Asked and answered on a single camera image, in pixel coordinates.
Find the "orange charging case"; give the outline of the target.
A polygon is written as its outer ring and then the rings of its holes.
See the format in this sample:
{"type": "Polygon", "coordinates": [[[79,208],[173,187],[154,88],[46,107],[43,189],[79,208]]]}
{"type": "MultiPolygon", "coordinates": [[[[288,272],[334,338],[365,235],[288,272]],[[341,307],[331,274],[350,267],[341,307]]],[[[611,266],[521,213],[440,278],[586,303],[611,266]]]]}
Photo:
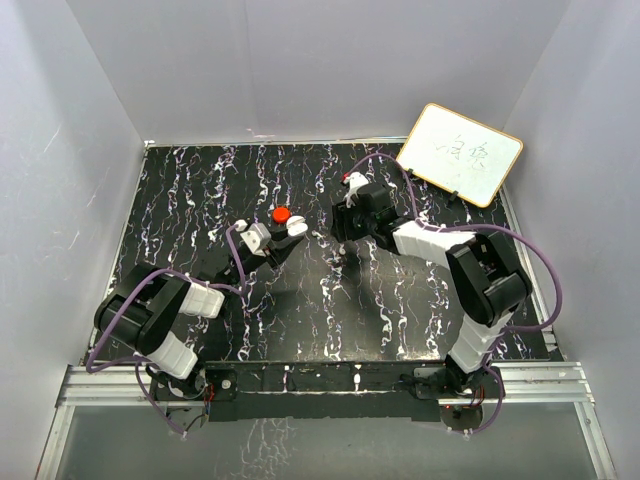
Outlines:
{"type": "Polygon", "coordinates": [[[291,211],[284,206],[276,207],[272,211],[272,220],[278,225],[284,225],[291,218],[291,211]]]}

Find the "white round charging case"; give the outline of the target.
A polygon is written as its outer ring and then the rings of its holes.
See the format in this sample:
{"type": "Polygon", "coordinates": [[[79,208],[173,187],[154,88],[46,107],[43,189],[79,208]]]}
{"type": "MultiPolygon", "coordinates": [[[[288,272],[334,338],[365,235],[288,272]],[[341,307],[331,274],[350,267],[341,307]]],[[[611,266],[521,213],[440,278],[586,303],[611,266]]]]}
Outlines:
{"type": "Polygon", "coordinates": [[[287,234],[291,238],[301,237],[308,231],[308,225],[304,217],[291,216],[286,222],[287,234]]]}

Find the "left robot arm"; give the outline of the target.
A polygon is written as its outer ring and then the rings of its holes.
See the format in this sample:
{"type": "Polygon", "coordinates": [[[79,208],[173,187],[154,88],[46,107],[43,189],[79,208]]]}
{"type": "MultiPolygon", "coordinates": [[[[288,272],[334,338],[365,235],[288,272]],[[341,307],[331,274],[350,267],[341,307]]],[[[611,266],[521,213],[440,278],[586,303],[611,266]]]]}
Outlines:
{"type": "Polygon", "coordinates": [[[172,331],[177,317],[217,318],[231,296],[247,293],[250,273],[265,264],[282,265],[307,231],[301,216],[275,229],[239,220],[225,232],[231,250],[227,266],[200,278],[137,264],[96,310],[94,328],[100,337],[87,360],[87,371],[95,373],[118,363],[95,364],[107,341],[115,340],[134,352],[129,360],[143,364],[157,383],[178,396],[197,398],[206,387],[205,367],[193,348],[172,331]]]}

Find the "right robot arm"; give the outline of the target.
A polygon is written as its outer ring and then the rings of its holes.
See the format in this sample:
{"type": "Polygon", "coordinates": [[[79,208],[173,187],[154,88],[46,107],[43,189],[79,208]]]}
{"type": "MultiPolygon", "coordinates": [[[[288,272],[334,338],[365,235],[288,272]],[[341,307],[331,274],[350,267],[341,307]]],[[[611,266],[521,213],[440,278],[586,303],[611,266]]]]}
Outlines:
{"type": "Polygon", "coordinates": [[[466,397],[478,389],[490,351],[508,321],[532,293],[517,255],[498,233],[431,231],[397,212],[389,189],[360,174],[343,181],[344,199],[332,206],[331,234],[339,242],[369,237],[399,256],[415,257],[449,270],[463,309],[458,337],[444,367],[427,377],[403,375],[413,394],[466,397]]]}

